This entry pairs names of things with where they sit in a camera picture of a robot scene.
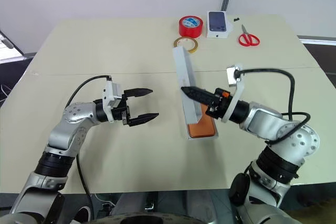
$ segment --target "black cable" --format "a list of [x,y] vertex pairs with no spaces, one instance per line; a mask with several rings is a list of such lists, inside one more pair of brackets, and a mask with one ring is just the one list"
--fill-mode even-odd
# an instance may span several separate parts
[[306,118],[298,123],[298,125],[296,125],[292,130],[290,130],[287,134],[283,135],[282,137],[274,140],[274,141],[265,141],[266,144],[277,144],[280,143],[281,141],[285,140],[286,138],[290,137],[293,133],[295,133],[295,131],[297,131],[298,129],[300,129],[302,126],[304,126],[306,123],[308,123],[308,121],[310,120],[310,114],[306,113],[306,112],[292,112],[293,115],[305,115]]
[[99,78],[106,78],[106,79],[110,79],[111,77],[110,76],[95,76],[95,77],[92,77],[90,79],[87,79],[85,82],[83,82],[81,85],[79,85],[79,87],[74,91],[74,93],[71,95],[71,97],[69,98],[69,101],[67,102],[67,105],[65,105],[65,108],[67,106],[70,105],[70,103],[72,102],[73,98],[75,97],[75,95],[78,93],[78,91],[86,84],[88,83],[89,81],[92,81],[92,80],[96,80],[96,79],[99,79]]
[[290,80],[290,91],[289,91],[289,100],[288,100],[288,119],[290,121],[293,120],[293,113],[292,113],[292,107],[293,107],[293,98],[294,98],[294,89],[295,89],[295,79],[287,71],[277,69],[277,68],[255,68],[255,69],[243,69],[243,70],[236,70],[235,71],[235,78],[239,78],[241,74],[245,73],[258,73],[258,72],[273,72],[273,73],[281,73],[287,76]]
[[[72,102],[73,98],[75,97],[75,95],[78,93],[78,91],[86,84],[88,83],[89,81],[92,81],[92,80],[95,80],[95,79],[99,79],[99,78],[106,78],[107,80],[111,79],[110,76],[95,76],[95,77],[92,77],[90,79],[87,79],[85,82],[83,82],[81,85],[79,85],[79,87],[74,91],[74,93],[71,95],[71,97],[69,98],[69,101],[67,102],[67,105],[65,106],[65,108],[67,106],[70,105],[70,103]],[[87,187],[86,183],[85,183],[85,180],[84,180],[84,177],[83,177],[83,174],[82,174],[82,170],[80,168],[80,163],[79,163],[79,152],[76,156],[76,163],[77,163],[77,169],[78,169],[78,174],[79,174],[79,177],[80,177],[80,181],[82,182],[82,185],[83,185],[83,188],[84,188],[84,191],[85,191],[85,194],[88,198],[88,201],[89,201],[89,205],[90,205],[90,209],[91,209],[91,219],[94,219],[95,217],[95,213],[94,213],[94,210],[93,210],[93,202],[92,202],[92,199],[91,199],[91,196],[90,196],[90,191],[89,191],[89,188]]]

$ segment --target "scissor blade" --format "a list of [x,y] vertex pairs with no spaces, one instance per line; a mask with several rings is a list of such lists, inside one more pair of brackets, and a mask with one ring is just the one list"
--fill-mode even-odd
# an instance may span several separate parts
[[244,33],[244,34],[248,34],[248,32],[246,31],[245,26],[244,26],[244,25],[241,25],[241,26],[242,26],[241,28],[242,28],[242,30],[243,30],[243,33]]

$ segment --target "orange phone case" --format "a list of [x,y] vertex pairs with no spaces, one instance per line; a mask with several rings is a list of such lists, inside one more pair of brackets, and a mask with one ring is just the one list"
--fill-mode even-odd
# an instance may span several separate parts
[[192,138],[214,136],[216,134],[214,119],[205,114],[207,106],[201,104],[202,118],[196,124],[188,124],[189,135]]

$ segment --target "scissors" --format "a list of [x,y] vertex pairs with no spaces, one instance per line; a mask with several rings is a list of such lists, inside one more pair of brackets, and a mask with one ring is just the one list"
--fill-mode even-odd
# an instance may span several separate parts
[[244,25],[241,25],[243,34],[241,34],[238,38],[239,44],[241,44],[244,47],[249,47],[249,46],[258,46],[260,44],[260,40],[257,36],[253,34],[249,34]]

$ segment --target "table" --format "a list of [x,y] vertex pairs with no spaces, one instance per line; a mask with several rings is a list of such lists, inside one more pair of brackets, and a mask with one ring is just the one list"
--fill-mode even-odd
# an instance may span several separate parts
[[[198,86],[209,91],[227,89],[226,66],[238,62],[245,68],[287,69],[296,79],[293,110],[309,112],[309,124],[321,137],[320,149],[307,158],[298,171],[300,177],[292,183],[336,181],[336,174],[325,168],[336,161],[332,130],[335,88],[282,18],[239,18],[228,39],[197,39],[199,49],[191,57]],[[217,139],[187,140],[172,56],[172,43],[179,36],[177,21],[68,20],[57,26],[0,109],[0,192],[21,190],[73,90],[103,73],[111,73],[123,89],[154,90],[145,97],[129,99],[132,116],[160,115],[136,127],[104,123],[89,131],[80,162],[92,193],[230,187],[234,176],[257,158],[265,144],[238,125],[220,121],[216,122]],[[242,23],[260,38],[259,47],[237,43]],[[251,74],[245,82],[243,100],[287,110],[289,81],[285,77]],[[103,80],[93,81],[74,101],[98,99],[102,87]],[[83,192],[76,165],[62,192]]]

